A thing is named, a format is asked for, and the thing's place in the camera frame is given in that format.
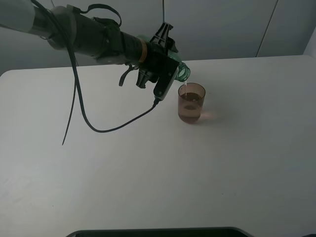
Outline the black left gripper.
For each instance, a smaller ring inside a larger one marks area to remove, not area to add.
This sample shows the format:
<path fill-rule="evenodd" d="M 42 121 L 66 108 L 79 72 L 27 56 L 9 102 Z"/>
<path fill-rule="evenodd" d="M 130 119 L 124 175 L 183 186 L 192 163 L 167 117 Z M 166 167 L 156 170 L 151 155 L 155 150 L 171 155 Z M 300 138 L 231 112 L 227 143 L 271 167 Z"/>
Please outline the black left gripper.
<path fill-rule="evenodd" d="M 167 70 L 168 73 L 174 73 L 179 66 L 179 62 L 167 55 L 165 49 L 173 47 L 173 39 L 168 35 L 173 29 L 169 23 L 163 22 L 158 31 L 150 39 L 145 42 L 147 46 L 147 54 L 145 61 L 139 65 L 139 72 L 136 85 L 139 88 L 146 88 L 146 83 L 155 83 L 155 75 Z"/>

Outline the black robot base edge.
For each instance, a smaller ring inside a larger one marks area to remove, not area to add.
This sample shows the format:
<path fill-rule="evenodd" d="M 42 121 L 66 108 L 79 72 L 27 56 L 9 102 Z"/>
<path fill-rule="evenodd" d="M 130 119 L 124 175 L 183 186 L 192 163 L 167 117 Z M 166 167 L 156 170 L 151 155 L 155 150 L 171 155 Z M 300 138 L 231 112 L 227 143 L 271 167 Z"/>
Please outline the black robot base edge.
<path fill-rule="evenodd" d="M 70 237 L 250 237 L 251 234 L 235 227 L 81 230 Z"/>

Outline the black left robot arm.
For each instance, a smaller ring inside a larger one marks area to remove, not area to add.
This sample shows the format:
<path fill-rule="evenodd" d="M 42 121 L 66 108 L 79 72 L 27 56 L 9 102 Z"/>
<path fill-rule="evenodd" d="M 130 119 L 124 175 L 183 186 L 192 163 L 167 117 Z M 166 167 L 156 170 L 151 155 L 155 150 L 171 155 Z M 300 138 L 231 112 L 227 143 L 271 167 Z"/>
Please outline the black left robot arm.
<path fill-rule="evenodd" d="M 11 30 L 43 37 L 57 50 L 66 49 L 62 34 L 52 20 L 58 22 L 75 53 L 94 58 L 98 63 L 125 64 L 139 70 L 136 85 L 156 84 L 158 91 L 168 89 L 179 72 L 179 62 L 169 57 L 176 51 L 168 37 L 171 25 L 164 23 L 150 41 L 120 30 L 120 23 L 107 18 L 88 18 L 86 11 L 68 5 L 40 10 L 30 0 L 2 0 L 0 25 Z"/>

